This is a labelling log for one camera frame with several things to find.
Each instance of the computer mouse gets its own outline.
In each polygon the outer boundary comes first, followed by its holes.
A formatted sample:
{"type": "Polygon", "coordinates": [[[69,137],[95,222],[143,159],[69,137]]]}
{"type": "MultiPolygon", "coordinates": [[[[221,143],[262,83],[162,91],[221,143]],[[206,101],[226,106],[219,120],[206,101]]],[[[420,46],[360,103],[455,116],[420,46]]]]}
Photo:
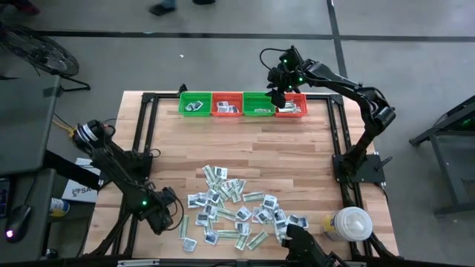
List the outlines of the computer mouse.
{"type": "Polygon", "coordinates": [[[11,211],[5,226],[5,238],[7,242],[16,243],[23,239],[27,233],[30,215],[31,207],[29,205],[21,205],[11,211]]]}

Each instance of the metal stand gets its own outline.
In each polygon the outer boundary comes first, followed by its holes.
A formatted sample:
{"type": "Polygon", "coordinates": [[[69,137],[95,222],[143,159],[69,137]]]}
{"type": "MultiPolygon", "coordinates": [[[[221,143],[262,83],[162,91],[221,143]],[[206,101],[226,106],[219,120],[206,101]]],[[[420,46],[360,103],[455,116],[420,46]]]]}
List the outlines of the metal stand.
{"type": "Polygon", "coordinates": [[[61,86],[61,90],[63,92],[74,92],[74,91],[77,91],[77,90],[91,90],[91,86],[85,82],[81,82],[81,81],[78,81],[76,79],[73,79],[73,78],[70,78],[70,77],[66,77],[66,76],[60,76],[61,78],[63,79],[67,79],[68,81],[72,81],[72,82],[75,82],[77,84],[80,84],[80,85],[84,85],[83,87],[79,87],[79,88],[71,88],[71,89],[64,89],[62,86],[61,86]]]}
{"type": "Polygon", "coordinates": [[[471,180],[471,176],[467,175],[466,178],[461,179],[450,175],[450,164],[442,154],[439,141],[440,136],[447,135],[475,136],[475,122],[470,123],[471,120],[475,120],[475,96],[472,96],[462,104],[457,105],[445,115],[447,116],[446,119],[436,123],[432,128],[409,140],[409,143],[412,146],[419,146],[424,141],[430,141],[434,153],[436,154],[442,175],[448,182],[453,205],[446,208],[436,209],[434,211],[434,215],[436,216],[463,211],[475,211],[475,202],[470,200],[463,184],[464,180],[471,180]]]}

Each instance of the person's shoe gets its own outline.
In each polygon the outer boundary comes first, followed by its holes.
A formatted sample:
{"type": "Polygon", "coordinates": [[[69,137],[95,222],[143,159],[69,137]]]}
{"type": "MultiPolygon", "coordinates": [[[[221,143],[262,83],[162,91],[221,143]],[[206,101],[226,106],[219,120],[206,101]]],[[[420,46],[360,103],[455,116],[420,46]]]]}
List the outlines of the person's shoe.
{"type": "Polygon", "coordinates": [[[154,14],[155,16],[163,16],[165,14],[168,14],[168,13],[171,13],[173,11],[175,11],[175,8],[174,7],[164,7],[162,6],[162,4],[156,4],[152,7],[150,7],[150,9],[148,9],[148,11],[152,14],[154,14]]]}

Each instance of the item in basket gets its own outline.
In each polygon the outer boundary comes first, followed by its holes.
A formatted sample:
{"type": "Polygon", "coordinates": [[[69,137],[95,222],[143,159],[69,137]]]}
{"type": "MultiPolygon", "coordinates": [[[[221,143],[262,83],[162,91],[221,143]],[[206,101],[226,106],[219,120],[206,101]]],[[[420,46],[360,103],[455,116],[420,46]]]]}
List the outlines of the item in basket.
{"type": "Polygon", "coordinates": [[[219,113],[229,113],[229,107],[217,107],[217,112],[219,113]]]}
{"type": "Polygon", "coordinates": [[[309,222],[306,217],[300,217],[298,220],[298,226],[303,228],[309,228],[309,222]]]}
{"type": "Polygon", "coordinates": [[[248,235],[246,235],[246,236],[240,235],[239,238],[237,239],[236,243],[235,243],[235,248],[237,248],[239,250],[243,250],[244,245],[246,244],[247,240],[251,236],[251,233],[252,233],[252,230],[249,229],[249,234],[248,235]]]}
{"type": "Polygon", "coordinates": [[[216,245],[218,239],[218,233],[216,231],[209,231],[205,235],[205,243],[216,245]]]}
{"type": "Polygon", "coordinates": [[[193,111],[198,111],[203,106],[201,101],[197,101],[193,104],[193,111]]]}
{"type": "Polygon", "coordinates": [[[183,241],[183,250],[187,252],[193,252],[196,248],[196,244],[196,240],[193,240],[191,238],[185,238],[185,240],[183,241]]]}
{"type": "Polygon", "coordinates": [[[249,235],[249,224],[247,222],[235,222],[235,228],[242,235],[249,235]]]}
{"type": "Polygon", "coordinates": [[[267,108],[256,108],[256,109],[254,109],[254,112],[256,112],[256,113],[270,113],[271,110],[267,109],[267,108]]]}
{"type": "Polygon", "coordinates": [[[212,205],[206,205],[205,208],[203,209],[203,212],[208,214],[210,219],[214,219],[217,214],[217,207],[212,206],[212,205]]]}
{"type": "Polygon", "coordinates": [[[228,107],[229,106],[229,103],[227,101],[221,101],[221,102],[218,102],[216,103],[216,106],[219,108],[219,107],[228,107]]]}
{"type": "Polygon", "coordinates": [[[239,113],[239,110],[238,110],[238,108],[236,108],[235,106],[229,106],[229,112],[231,112],[231,113],[239,113]]]}
{"type": "Polygon", "coordinates": [[[269,235],[264,231],[262,230],[261,233],[259,233],[257,236],[255,236],[251,242],[247,243],[247,247],[250,249],[250,250],[255,250],[258,246],[260,246],[264,240],[269,237],[269,235]]]}
{"type": "Polygon", "coordinates": [[[242,206],[236,213],[236,217],[243,222],[249,219],[251,216],[251,211],[249,211],[245,206],[242,206]]]}
{"type": "Polygon", "coordinates": [[[299,217],[297,215],[290,215],[287,218],[287,225],[293,224],[293,225],[298,225],[299,217]]]}
{"type": "Polygon", "coordinates": [[[200,212],[196,215],[195,225],[208,226],[208,214],[200,212]]]}
{"type": "Polygon", "coordinates": [[[268,208],[270,210],[274,210],[275,206],[277,205],[277,197],[272,195],[266,195],[264,197],[264,202],[262,203],[264,208],[268,208]]]}

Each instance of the green basket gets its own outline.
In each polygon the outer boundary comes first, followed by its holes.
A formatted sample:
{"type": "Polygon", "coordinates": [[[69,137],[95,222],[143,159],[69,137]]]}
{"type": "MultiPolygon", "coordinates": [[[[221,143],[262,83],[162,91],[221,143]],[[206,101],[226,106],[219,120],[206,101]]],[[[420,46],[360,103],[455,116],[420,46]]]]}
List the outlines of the green basket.
{"type": "Polygon", "coordinates": [[[270,102],[270,96],[266,96],[266,93],[244,93],[244,116],[272,116],[274,113],[275,106],[270,102]],[[256,108],[266,108],[271,112],[254,112],[256,108]]]}
{"type": "Polygon", "coordinates": [[[211,116],[211,93],[187,93],[180,94],[180,106],[178,111],[184,116],[211,116]],[[201,101],[203,106],[198,111],[187,111],[185,107],[191,102],[201,101]]]}

